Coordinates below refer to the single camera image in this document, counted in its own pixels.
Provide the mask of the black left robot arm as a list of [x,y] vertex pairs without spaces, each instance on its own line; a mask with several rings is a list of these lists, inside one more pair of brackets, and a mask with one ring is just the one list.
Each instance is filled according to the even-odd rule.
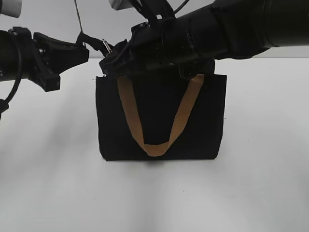
[[18,45],[22,59],[22,79],[44,91],[60,89],[60,74],[88,62],[89,50],[83,45],[56,40],[28,28],[13,27],[0,31],[1,81],[14,80],[18,71]]

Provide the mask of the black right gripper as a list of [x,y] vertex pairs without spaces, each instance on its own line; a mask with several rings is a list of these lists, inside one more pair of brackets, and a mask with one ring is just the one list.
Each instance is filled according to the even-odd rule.
[[117,43],[99,62],[103,74],[110,79],[172,71],[189,80],[197,74],[214,73],[212,14],[160,19],[156,25],[136,25],[131,32],[129,41]]

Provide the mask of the white left arm link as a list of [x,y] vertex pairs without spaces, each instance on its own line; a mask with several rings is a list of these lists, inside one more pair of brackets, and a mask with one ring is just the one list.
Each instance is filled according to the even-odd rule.
[[21,14],[22,0],[0,0],[0,14],[18,18]]

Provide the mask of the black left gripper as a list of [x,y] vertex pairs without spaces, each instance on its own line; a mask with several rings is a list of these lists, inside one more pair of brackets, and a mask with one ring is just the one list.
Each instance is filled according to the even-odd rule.
[[56,40],[38,32],[32,38],[30,30],[23,27],[12,27],[8,33],[21,50],[24,76],[44,91],[60,90],[57,73],[88,62],[89,50],[83,45]]

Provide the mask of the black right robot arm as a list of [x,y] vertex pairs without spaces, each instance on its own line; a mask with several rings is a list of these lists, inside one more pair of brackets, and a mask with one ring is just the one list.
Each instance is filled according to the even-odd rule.
[[146,18],[100,62],[110,78],[168,70],[191,79],[215,59],[249,59],[273,47],[309,43],[306,0],[216,0],[176,17],[165,0],[133,0]]

